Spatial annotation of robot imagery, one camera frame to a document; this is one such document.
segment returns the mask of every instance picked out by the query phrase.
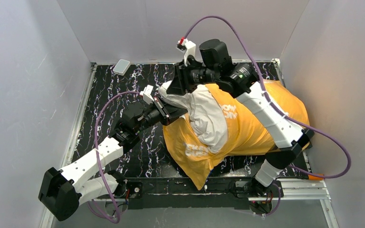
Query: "gray wall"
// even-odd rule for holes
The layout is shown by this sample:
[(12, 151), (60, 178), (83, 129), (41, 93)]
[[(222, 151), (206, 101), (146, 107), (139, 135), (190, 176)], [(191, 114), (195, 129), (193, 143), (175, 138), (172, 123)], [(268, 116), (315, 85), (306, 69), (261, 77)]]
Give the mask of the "gray wall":
[[(341, 227), (365, 227), (365, 1), (311, 0), (281, 57), (289, 90), (306, 105), (313, 126), (349, 149), (353, 164), (327, 180)], [(309, 152), (314, 171), (336, 174), (346, 159), (316, 136)]]
[(117, 225), (93, 215), (86, 204), (54, 228), (327, 228), (319, 200), (283, 200), (276, 214), (242, 214), (231, 208), (155, 208), (127, 210)]
[(90, 63), (55, 0), (0, 1), (0, 228), (39, 226)]
[[(219, 15), (241, 34), (257, 60), (281, 55), (308, 0), (58, 0), (91, 62), (180, 61), (177, 41), (197, 19)], [(248, 59), (222, 21), (207, 19), (189, 36), (219, 38), (234, 59)]]

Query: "gray floor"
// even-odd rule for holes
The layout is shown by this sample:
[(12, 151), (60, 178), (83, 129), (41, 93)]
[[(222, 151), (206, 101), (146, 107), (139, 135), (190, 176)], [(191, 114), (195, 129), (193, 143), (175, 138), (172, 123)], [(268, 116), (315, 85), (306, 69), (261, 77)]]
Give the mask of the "gray floor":
[(128, 210), (117, 225), (94, 216), (86, 205), (53, 228), (327, 228), (319, 200), (283, 200), (275, 214), (265, 218), (229, 208), (159, 208)]

